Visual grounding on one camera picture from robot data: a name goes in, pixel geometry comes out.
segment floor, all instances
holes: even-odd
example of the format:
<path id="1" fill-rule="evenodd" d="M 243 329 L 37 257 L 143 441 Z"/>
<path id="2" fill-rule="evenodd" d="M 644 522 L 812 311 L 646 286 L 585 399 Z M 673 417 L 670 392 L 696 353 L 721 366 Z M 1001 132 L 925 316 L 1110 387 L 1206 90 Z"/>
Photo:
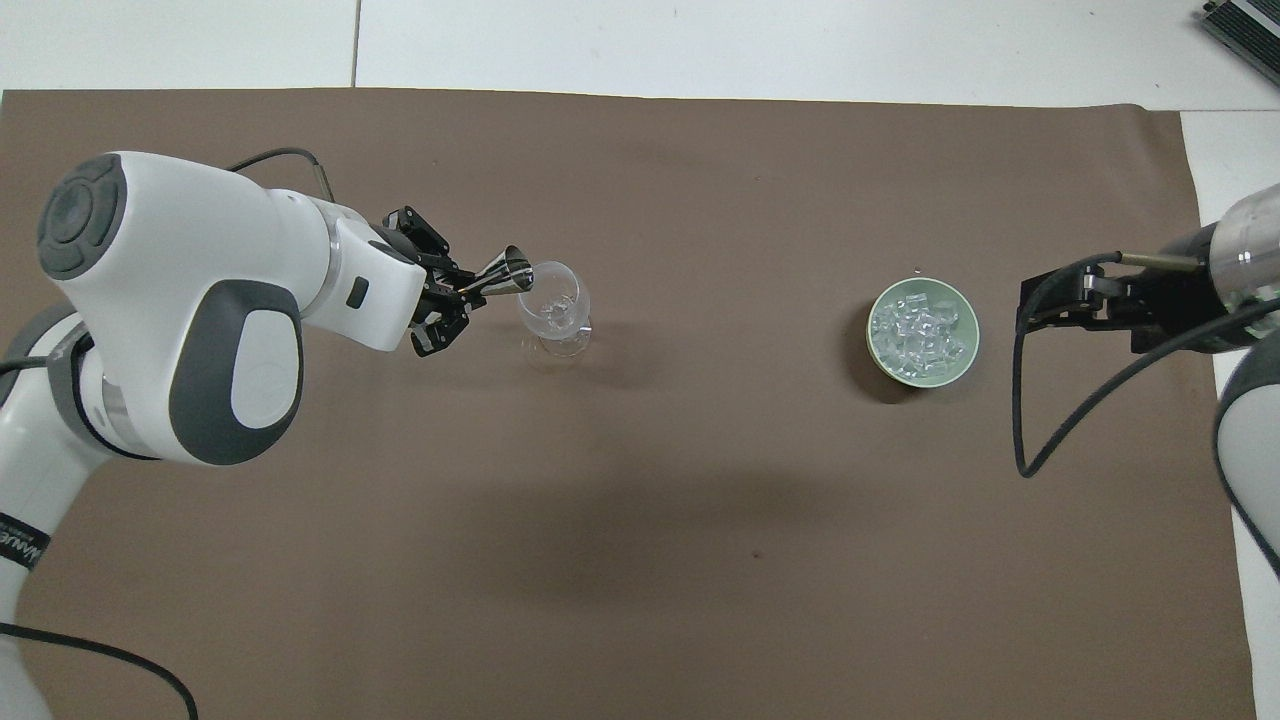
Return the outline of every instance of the floor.
<path id="1" fill-rule="evenodd" d="M 1280 181 L 1280 88 L 1198 0 L 15 0 L 0 90 L 449 87 L 1183 111 L 1204 223 Z M 1235 356 L 1215 357 L 1219 388 Z M 1280 582 L 1235 520 L 1258 717 Z"/>

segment metal device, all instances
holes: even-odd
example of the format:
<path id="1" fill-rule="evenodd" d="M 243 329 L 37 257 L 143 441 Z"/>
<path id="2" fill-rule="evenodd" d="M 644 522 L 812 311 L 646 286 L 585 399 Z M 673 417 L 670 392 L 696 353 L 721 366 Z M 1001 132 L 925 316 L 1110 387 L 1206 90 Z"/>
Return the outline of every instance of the metal device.
<path id="1" fill-rule="evenodd" d="M 1103 263 L 1144 268 L 1111 277 Z M 1112 252 L 1023 282 L 1014 341 L 1014 455 L 1032 477 L 1107 393 L 1178 350 L 1252 347 L 1233 374 L 1215 421 L 1224 487 L 1280 575 L 1280 184 L 1233 205 L 1217 223 L 1158 255 Z M 1021 442 L 1021 347 L 1051 327 L 1128 331 L 1139 354 L 1053 433 L 1030 464 Z"/>
<path id="2" fill-rule="evenodd" d="M 1222 45 L 1280 85 L 1280 3 L 1212 0 L 1201 26 Z"/>
<path id="3" fill-rule="evenodd" d="M 233 465 L 302 397 L 303 323 L 374 350 L 439 352 L 470 313 L 532 286 L 515 246 L 479 273 L 412 208 L 379 225 L 233 172 L 111 152 L 68 173 L 38 225 L 69 305 L 19 333 L 0 375 L 0 623 L 88 475 L 113 457 Z M 193 712 L 193 705 L 188 708 Z M 47 719 L 0 637 L 0 717 Z"/>

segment wine glass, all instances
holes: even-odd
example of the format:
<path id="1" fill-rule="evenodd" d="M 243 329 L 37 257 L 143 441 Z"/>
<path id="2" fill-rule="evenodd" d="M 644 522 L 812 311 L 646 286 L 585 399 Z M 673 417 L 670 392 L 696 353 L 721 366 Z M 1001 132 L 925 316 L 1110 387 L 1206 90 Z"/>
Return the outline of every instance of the wine glass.
<path id="1" fill-rule="evenodd" d="M 591 295 L 563 263 L 534 265 L 534 287 L 516 296 L 520 319 L 543 350 L 572 357 L 591 340 Z"/>

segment brown mat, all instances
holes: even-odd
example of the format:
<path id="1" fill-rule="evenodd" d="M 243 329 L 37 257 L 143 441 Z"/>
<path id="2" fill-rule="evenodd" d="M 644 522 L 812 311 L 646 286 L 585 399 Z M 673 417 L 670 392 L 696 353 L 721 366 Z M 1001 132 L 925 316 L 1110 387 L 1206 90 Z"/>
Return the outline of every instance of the brown mat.
<path id="1" fill-rule="evenodd" d="M 45 195 L 114 149 L 302 145 L 340 202 L 416 206 L 463 266 L 516 242 L 593 291 L 570 372 L 525 364 L 512 299 L 428 360 L 311 332 L 266 456 L 92 478 L 19 618 L 165 664 L 204 717 L 1252 717 L 1210 363 L 1139 377 L 1034 480 L 1010 452 L 1018 282 L 1198 225 L 1174 114 L 374 90 L 3 110 L 4 337 L 59 299 Z M 253 174 L 315 192 L 301 160 Z M 973 300 L 983 345 L 911 393 L 861 338 L 916 268 Z M 1030 442 L 1129 359 L 1033 336 Z M 137 670 L 27 656 L 60 717 L 179 716 Z"/>

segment bowl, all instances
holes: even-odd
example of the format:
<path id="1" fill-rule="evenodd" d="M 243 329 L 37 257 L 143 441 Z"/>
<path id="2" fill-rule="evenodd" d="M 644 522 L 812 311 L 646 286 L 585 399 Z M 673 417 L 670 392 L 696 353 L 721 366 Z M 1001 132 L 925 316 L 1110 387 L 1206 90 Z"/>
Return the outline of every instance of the bowl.
<path id="1" fill-rule="evenodd" d="M 876 347 L 872 343 L 872 320 L 876 316 L 876 310 L 887 304 L 897 302 L 906 296 L 919 293 L 928 296 L 929 306 L 942 301 L 951 301 L 955 304 L 956 322 L 951 328 L 951 337 L 963 342 L 966 348 L 959 359 L 948 363 L 946 373 L 928 378 L 910 377 L 902 370 L 886 365 L 884 360 L 882 360 L 876 352 Z M 895 380 L 918 388 L 942 387 L 945 384 L 954 383 L 969 372 L 969 368 L 973 366 L 974 359 L 978 356 L 978 342 L 980 337 L 982 333 L 978 328 L 978 315 L 973 311 L 973 305 L 969 304 L 969 300 L 965 299 L 959 290 L 933 278 L 906 278 L 888 286 L 888 288 L 886 288 L 884 292 L 876 299 L 876 304 L 872 305 L 872 311 L 867 318 L 867 352 L 870 354 L 876 366 Z"/>

